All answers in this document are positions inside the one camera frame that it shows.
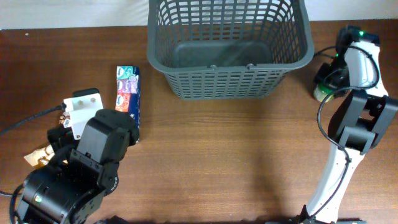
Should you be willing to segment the green capped jar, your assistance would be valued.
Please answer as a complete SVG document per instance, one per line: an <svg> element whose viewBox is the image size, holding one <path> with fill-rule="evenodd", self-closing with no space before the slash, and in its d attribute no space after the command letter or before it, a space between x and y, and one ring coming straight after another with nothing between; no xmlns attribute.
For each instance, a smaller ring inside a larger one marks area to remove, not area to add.
<svg viewBox="0 0 398 224"><path fill-rule="evenodd" d="M332 93L333 90L328 88L327 86L325 86L322 83L316 84L314 91L313 91L313 97L314 99L316 99L319 102L322 102L327 95L329 95L330 93Z"/></svg>

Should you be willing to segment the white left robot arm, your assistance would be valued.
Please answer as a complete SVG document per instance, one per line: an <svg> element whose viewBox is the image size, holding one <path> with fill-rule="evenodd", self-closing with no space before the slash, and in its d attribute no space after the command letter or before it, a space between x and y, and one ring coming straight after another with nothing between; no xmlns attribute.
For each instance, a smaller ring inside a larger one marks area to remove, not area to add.
<svg viewBox="0 0 398 224"><path fill-rule="evenodd" d="M139 128L127 112L101 109L79 140L63 125L48 130L47 139L55 154L13 192L11 223L84 223L117 188L120 162Z"/></svg>

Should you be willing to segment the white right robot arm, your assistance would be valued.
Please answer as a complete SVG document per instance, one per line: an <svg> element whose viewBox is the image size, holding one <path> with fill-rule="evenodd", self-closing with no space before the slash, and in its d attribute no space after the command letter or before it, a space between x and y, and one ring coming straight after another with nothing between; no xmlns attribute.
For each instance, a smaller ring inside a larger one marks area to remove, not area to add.
<svg viewBox="0 0 398 224"><path fill-rule="evenodd" d="M333 60L315 75L314 95L321 108L332 98L344 101L328 128L320 129L330 142L330 152L318 187L297 223L339 223L340 204L357 166L379 144L397 114L397 100L382 83L379 36L346 26L333 48Z"/></svg>

